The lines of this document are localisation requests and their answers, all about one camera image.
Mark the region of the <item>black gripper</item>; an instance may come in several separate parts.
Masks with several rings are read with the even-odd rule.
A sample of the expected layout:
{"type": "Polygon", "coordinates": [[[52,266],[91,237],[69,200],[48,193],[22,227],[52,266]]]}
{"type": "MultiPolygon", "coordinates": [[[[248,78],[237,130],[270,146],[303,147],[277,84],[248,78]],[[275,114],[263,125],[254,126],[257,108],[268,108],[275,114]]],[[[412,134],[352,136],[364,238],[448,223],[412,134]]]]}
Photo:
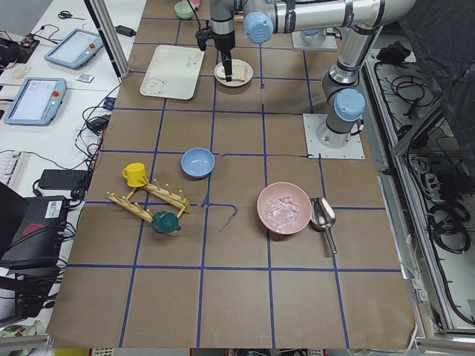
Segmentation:
{"type": "Polygon", "coordinates": [[[212,38],[215,48],[221,52],[225,79],[231,82],[233,74],[231,51],[235,47],[235,31],[226,34],[212,32],[212,38]]]}

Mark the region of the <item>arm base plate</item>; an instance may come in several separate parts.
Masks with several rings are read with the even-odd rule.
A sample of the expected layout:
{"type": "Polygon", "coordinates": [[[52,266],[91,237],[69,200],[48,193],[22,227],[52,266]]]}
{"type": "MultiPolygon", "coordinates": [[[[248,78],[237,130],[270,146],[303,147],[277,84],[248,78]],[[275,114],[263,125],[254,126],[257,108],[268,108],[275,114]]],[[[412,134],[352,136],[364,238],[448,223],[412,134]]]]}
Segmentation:
{"type": "Polygon", "coordinates": [[[354,125],[350,133],[333,133],[326,114],[303,115],[307,156],[313,159],[365,159],[360,134],[354,125]]]}

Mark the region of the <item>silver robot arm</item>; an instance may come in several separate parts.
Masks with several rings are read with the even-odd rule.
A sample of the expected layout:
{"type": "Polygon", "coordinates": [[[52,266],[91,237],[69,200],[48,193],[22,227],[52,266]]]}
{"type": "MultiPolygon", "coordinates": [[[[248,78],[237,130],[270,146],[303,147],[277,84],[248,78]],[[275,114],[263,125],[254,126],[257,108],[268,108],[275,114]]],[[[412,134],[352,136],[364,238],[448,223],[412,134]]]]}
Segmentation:
{"type": "Polygon", "coordinates": [[[404,16],[414,1],[211,1],[210,19],[195,38],[200,50],[209,39],[220,52],[226,81],[232,79],[236,13],[243,14],[249,41],[263,44],[276,33],[289,34],[297,50],[338,51],[336,63],[322,79],[329,116],[326,126],[339,136],[348,134],[354,119],[346,118],[338,104],[346,98],[364,100],[356,90],[361,66],[382,26],[404,16]]]}

